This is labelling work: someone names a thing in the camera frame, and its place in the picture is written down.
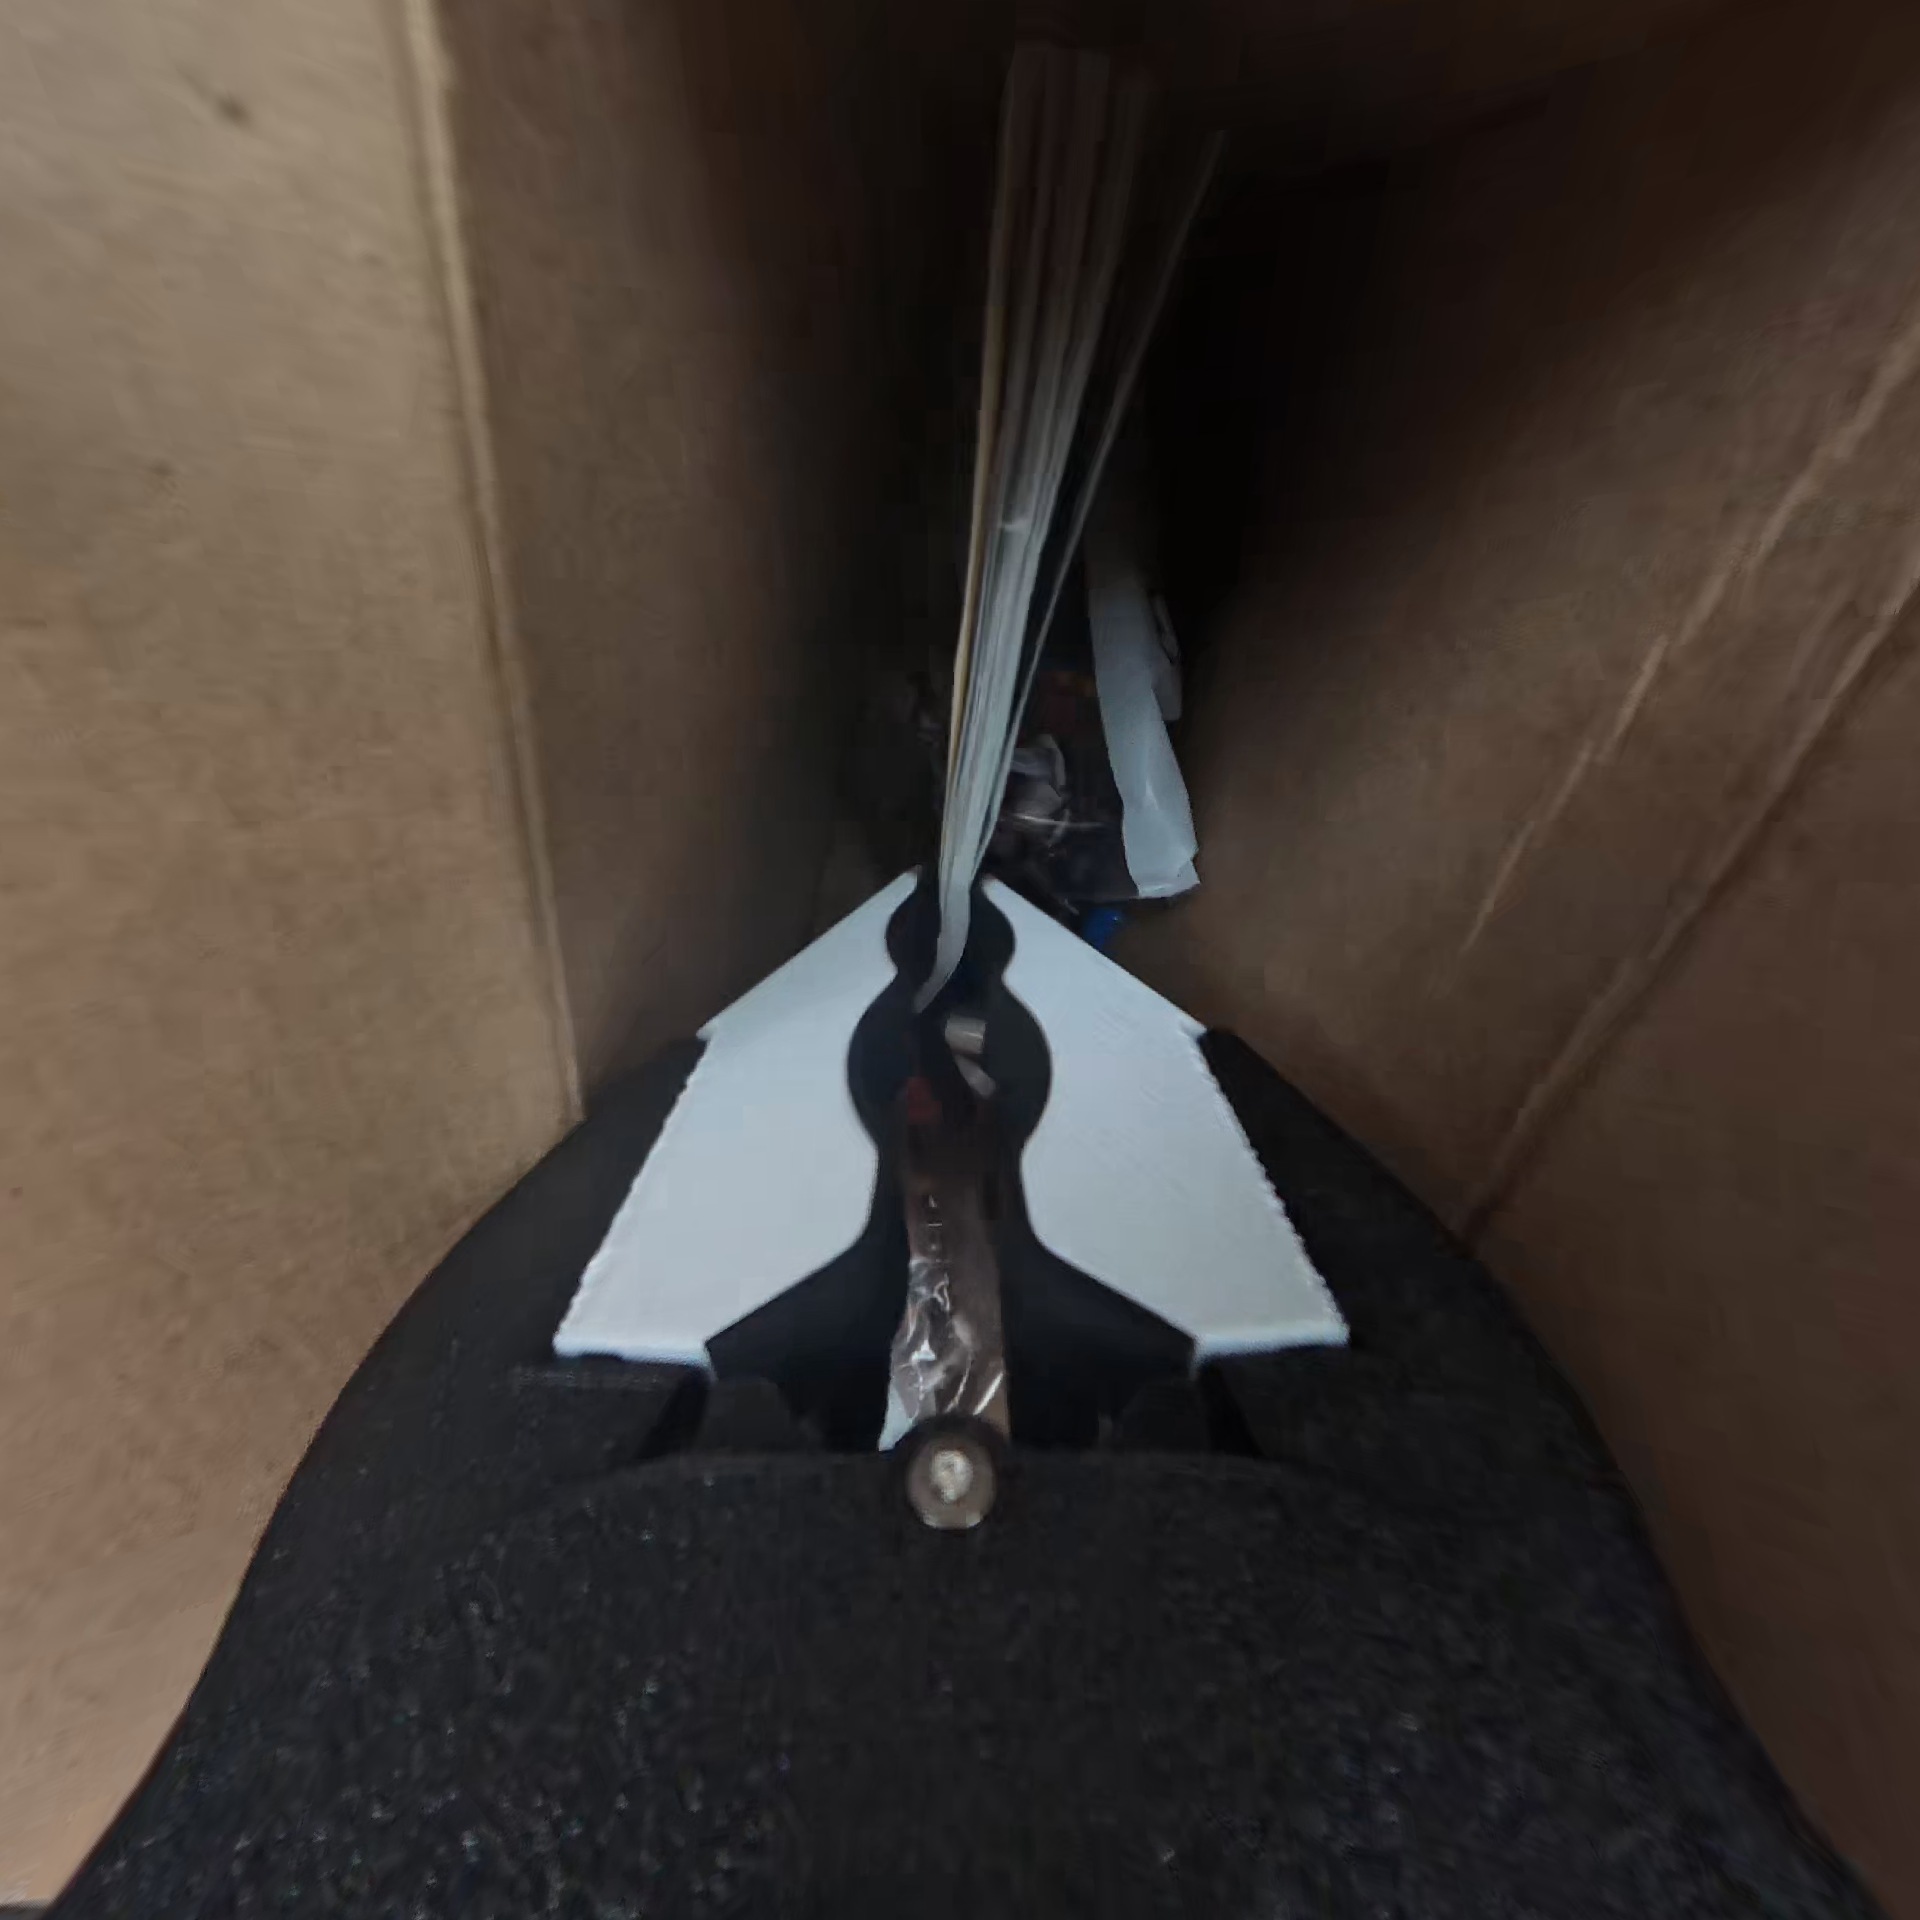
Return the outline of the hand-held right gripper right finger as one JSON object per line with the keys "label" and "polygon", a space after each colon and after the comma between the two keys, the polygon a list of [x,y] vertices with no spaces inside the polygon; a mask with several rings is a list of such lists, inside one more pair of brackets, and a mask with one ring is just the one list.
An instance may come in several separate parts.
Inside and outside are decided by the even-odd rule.
{"label": "hand-held right gripper right finger", "polygon": [[1225,1357],[1346,1345],[1189,1010],[1003,882],[974,886],[974,983],[1013,1441],[1096,1441]]}

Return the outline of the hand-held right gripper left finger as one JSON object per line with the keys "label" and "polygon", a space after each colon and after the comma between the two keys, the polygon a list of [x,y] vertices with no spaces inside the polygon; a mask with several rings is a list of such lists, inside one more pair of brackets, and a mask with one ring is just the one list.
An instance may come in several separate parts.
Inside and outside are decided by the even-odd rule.
{"label": "hand-held right gripper left finger", "polygon": [[637,1157],[555,1357],[771,1382],[827,1441],[895,1441],[888,1345],[903,1322],[895,1168],[861,1098],[861,1021],[895,1061],[888,924],[918,872],[885,882],[827,940],[703,1021],[703,1056]]}

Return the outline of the clear plastic bag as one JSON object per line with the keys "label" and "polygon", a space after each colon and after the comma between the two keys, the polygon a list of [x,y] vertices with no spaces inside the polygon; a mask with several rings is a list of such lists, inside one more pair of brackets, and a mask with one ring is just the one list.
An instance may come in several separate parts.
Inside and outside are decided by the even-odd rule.
{"label": "clear plastic bag", "polygon": [[952,1010],[895,1090],[895,1195],[903,1195],[903,1308],[888,1335],[885,1450],[918,1419],[994,1419],[1003,1408],[999,1328],[999,1085],[984,1070],[984,1013]]}

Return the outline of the black toy car box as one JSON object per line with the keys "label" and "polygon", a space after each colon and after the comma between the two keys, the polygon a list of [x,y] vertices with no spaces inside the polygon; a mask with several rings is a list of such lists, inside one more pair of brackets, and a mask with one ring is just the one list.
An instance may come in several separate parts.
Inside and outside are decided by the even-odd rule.
{"label": "black toy car box", "polygon": [[[929,1536],[555,1357],[918,872],[999,96],[1346,1345]],[[4,1901],[1915,1913],[1915,4],[4,4]]]}

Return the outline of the instruction booklet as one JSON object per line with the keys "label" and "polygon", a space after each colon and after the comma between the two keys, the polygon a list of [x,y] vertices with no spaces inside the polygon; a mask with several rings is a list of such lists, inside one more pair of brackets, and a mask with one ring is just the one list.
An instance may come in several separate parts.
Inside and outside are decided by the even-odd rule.
{"label": "instruction booklet", "polygon": [[1219,181],[1137,73],[1022,41],[999,96],[994,271],[974,365],[974,506],[952,641],[939,941],[916,1010],[966,961],[974,872],[1022,705],[1120,440],[1161,297]]}

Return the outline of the clear bag of toy bricks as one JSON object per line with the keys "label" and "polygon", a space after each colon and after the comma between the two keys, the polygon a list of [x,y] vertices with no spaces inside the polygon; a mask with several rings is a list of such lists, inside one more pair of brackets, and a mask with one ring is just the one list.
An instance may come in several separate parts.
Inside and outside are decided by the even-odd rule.
{"label": "clear bag of toy bricks", "polygon": [[1131,902],[1120,795],[1107,770],[1096,661],[1041,661],[984,872],[1057,924]]}

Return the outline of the white plastic bag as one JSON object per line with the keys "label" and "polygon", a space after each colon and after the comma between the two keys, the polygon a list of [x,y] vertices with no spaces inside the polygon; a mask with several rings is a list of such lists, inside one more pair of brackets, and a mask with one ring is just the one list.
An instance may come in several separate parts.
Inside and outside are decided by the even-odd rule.
{"label": "white plastic bag", "polygon": [[1137,565],[1084,555],[1084,606],[1096,606],[1096,695],[1120,815],[1120,872],[1131,896],[1189,896],[1196,886],[1196,801],[1173,751],[1189,710],[1175,632],[1161,591],[1146,591]]}

